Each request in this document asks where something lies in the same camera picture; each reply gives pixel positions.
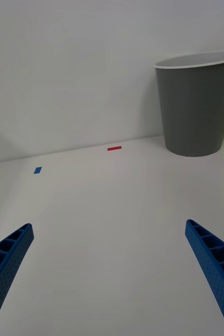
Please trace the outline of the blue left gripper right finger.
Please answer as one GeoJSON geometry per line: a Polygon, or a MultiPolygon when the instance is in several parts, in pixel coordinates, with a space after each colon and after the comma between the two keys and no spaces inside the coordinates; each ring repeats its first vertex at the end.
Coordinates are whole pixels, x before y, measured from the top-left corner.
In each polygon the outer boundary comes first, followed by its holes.
{"type": "Polygon", "coordinates": [[[224,317],[224,241],[191,219],[185,236],[224,317]]]}

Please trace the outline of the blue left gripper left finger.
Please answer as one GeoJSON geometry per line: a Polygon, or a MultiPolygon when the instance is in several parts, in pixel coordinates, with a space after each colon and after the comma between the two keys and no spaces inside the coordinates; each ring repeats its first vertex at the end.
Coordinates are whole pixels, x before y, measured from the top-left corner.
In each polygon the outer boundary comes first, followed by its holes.
{"type": "Polygon", "coordinates": [[[27,223],[0,241],[0,309],[33,240],[33,227],[27,223]]]}

